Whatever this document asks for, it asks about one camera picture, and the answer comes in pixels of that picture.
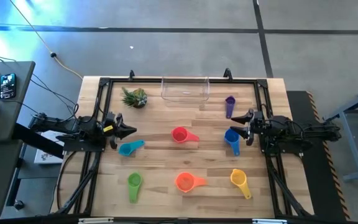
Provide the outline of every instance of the wooden tabletop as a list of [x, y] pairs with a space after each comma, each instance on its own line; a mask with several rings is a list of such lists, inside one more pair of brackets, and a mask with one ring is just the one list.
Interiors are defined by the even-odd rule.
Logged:
[[[93, 112], [100, 77], [84, 77], [78, 103], [78, 116]], [[148, 95], [142, 109], [128, 108], [121, 103], [121, 87], [129, 90], [143, 88]], [[122, 113], [124, 122], [137, 132], [119, 142], [143, 139], [145, 146], [131, 157], [106, 148], [102, 155], [96, 184], [92, 216], [110, 217], [191, 217], [191, 218], [269, 218], [273, 217], [272, 199], [264, 155], [259, 140], [252, 146], [241, 140], [241, 154], [234, 157], [223, 136], [230, 126], [238, 123], [225, 118], [224, 99], [236, 98], [233, 116], [244, 115], [249, 108], [256, 110], [255, 93], [249, 84], [211, 84], [209, 100], [203, 105], [169, 104], [160, 96], [160, 83], [114, 83], [110, 111]], [[268, 79], [268, 88], [274, 114], [291, 118], [284, 81]], [[174, 127], [183, 126], [200, 137], [199, 142], [177, 144], [170, 135]], [[78, 185], [84, 153], [77, 153], [67, 165], [60, 186], [62, 203]], [[287, 184], [304, 208], [313, 213], [308, 184], [301, 160], [283, 155]], [[231, 183], [233, 169], [247, 174], [252, 198], [246, 200]], [[127, 178], [133, 172], [143, 178], [138, 202], [129, 202]], [[179, 191], [175, 177], [191, 172], [203, 177], [207, 185], [188, 193]], [[280, 206], [282, 194], [279, 192]], [[87, 193], [83, 197], [85, 205]], [[52, 212], [57, 209], [56, 200]]]

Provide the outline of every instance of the clear plastic container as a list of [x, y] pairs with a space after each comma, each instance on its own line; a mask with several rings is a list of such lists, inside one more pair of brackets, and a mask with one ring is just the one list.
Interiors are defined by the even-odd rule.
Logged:
[[162, 77], [161, 97], [170, 102], [204, 104], [209, 98], [209, 78]]

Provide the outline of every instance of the gray floor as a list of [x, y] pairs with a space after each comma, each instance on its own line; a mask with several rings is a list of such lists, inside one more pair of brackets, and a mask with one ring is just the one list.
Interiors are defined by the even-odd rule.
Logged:
[[[41, 26], [257, 28], [252, 0], [15, 2], [31, 22]], [[358, 1], [259, 0], [259, 4], [266, 29], [358, 30]], [[0, 24], [25, 24], [25, 21], [9, 1], [0, 0]], [[137, 75], [221, 76], [229, 67], [235, 77], [266, 77], [258, 34], [40, 32], [40, 35], [66, 65], [82, 75], [127, 75], [133, 69]], [[321, 115], [327, 115], [358, 93], [358, 35], [267, 34], [266, 40], [274, 77], [284, 78], [288, 90], [312, 92]], [[80, 80], [49, 57], [35, 33], [0, 31], [0, 56], [34, 60], [35, 74], [51, 89], [77, 99]], [[49, 116], [69, 115], [52, 94], [33, 84], [25, 103]], [[29, 115], [30, 111], [22, 109], [19, 122], [27, 124]], [[356, 167], [347, 142], [341, 140], [330, 146], [339, 176], [354, 172]], [[57, 176], [56, 171], [43, 175], [48, 172], [50, 177]], [[51, 197], [53, 180], [23, 181], [20, 190], [28, 189], [31, 194], [22, 194], [21, 200], [25, 202], [40, 194]], [[342, 183], [342, 189], [351, 218], [358, 221], [358, 180]], [[47, 213], [50, 201], [43, 201], [27, 206], [20, 215]], [[16, 215], [6, 210], [3, 217]]]

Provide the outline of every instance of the phone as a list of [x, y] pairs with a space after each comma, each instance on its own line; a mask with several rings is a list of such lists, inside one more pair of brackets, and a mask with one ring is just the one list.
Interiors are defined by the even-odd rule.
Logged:
[[16, 96], [16, 74], [1, 75], [0, 99], [7, 100]]

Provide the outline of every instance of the succulent plant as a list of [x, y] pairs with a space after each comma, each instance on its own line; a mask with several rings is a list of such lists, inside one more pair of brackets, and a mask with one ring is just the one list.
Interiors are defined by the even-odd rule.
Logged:
[[123, 87], [122, 91], [125, 95], [122, 99], [122, 102], [125, 105], [133, 106], [134, 108], [142, 108], [146, 105], [147, 95], [143, 89], [138, 88], [133, 92], [129, 92], [126, 88]]

